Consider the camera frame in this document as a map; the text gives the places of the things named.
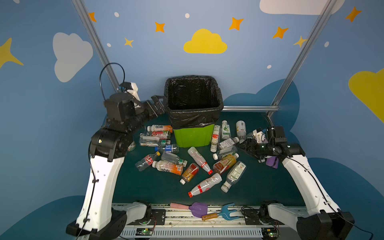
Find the gold red label tea bottle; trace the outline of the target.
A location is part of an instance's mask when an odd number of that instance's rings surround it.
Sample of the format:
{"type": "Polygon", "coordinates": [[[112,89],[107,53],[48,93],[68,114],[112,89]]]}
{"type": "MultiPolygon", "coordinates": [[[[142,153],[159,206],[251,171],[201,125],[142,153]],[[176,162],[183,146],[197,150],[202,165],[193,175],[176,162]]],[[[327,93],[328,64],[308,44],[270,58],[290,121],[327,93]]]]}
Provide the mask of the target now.
{"type": "Polygon", "coordinates": [[[220,175],[225,171],[229,170],[233,165],[236,164],[239,154],[229,154],[224,157],[222,160],[214,164],[213,169],[216,173],[220,175]]]}

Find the clear bottle green white label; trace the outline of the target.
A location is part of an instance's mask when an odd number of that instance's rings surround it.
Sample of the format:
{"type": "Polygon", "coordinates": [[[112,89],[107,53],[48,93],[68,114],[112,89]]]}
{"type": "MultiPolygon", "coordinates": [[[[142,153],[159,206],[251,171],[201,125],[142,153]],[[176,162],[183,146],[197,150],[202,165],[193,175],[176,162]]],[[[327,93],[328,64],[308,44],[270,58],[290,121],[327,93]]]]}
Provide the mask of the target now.
{"type": "Polygon", "coordinates": [[[229,189],[240,180],[240,178],[245,172],[246,167],[246,164],[239,161],[231,168],[230,172],[227,175],[226,181],[221,186],[221,190],[224,193],[227,193],[229,189]]]}

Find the yellow cap red label bottle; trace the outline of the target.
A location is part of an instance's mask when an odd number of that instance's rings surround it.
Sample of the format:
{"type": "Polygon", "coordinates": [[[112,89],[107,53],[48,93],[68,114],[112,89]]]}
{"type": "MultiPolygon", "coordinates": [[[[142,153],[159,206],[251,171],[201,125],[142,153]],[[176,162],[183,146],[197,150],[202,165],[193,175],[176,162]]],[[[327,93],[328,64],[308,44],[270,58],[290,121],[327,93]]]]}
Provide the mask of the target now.
{"type": "Polygon", "coordinates": [[[161,155],[160,152],[155,152],[154,154],[149,154],[145,156],[143,159],[138,161],[135,166],[138,169],[139,172],[144,171],[146,168],[151,166],[154,161],[157,160],[157,158],[161,155]]]}

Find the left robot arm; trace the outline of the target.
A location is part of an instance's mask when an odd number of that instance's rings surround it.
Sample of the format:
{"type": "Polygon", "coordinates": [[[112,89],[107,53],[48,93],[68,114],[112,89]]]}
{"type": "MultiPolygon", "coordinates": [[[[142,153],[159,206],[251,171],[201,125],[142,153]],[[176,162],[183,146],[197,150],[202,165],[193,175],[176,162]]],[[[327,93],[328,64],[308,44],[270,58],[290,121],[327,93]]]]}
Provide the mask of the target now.
{"type": "Polygon", "coordinates": [[[164,99],[152,96],[150,101],[141,102],[130,93],[115,93],[104,101],[106,124],[92,136],[88,150],[91,172],[85,200],[77,219],[67,225],[67,234],[113,240],[126,224],[151,218],[145,203],[134,202],[124,210],[115,210],[112,200],[133,134],[145,122],[164,114],[164,99]]]}

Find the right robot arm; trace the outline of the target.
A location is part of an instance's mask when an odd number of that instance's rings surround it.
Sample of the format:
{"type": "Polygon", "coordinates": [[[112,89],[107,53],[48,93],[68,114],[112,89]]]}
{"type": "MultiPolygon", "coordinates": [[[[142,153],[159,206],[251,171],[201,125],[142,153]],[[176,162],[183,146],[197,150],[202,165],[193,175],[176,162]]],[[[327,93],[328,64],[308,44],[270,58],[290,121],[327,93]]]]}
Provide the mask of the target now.
{"type": "Polygon", "coordinates": [[[351,213],[343,212],[328,195],[298,143],[289,143],[282,126],[266,129],[264,141],[247,138],[238,145],[258,161],[276,157],[294,180],[306,205],[306,212],[265,201],[259,218],[277,221],[295,230],[302,240],[344,240],[354,226],[351,213]]]}

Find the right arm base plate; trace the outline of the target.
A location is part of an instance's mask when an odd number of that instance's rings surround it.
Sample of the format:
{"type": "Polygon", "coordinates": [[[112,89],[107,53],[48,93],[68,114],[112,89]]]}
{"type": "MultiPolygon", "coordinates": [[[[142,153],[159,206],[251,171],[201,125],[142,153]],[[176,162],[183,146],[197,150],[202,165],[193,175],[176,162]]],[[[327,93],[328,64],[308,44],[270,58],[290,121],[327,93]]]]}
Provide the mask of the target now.
{"type": "Polygon", "coordinates": [[[260,213],[259,209],[252,209],[251,207],[245,207],[241,209],[246,225],[284,225],[282,222],[273,220],[269,216],[264,216],[260,213]]]}

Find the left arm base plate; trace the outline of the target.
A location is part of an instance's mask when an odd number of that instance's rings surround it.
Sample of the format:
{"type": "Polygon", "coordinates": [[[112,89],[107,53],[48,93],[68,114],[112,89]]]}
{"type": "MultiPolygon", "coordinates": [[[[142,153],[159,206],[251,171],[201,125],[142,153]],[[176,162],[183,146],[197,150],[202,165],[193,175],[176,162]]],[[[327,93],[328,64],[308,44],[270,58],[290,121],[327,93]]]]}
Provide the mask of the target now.
{"type": "Polygon", "coordinates": [[[153,226],[164,225],[166,217],[166,210],[164,209],[152,209],[151,213],[147,211],[142,219],[133,221],[131,223],[127,222],[127,225],[142,225],[142,226],[153,226]]]}

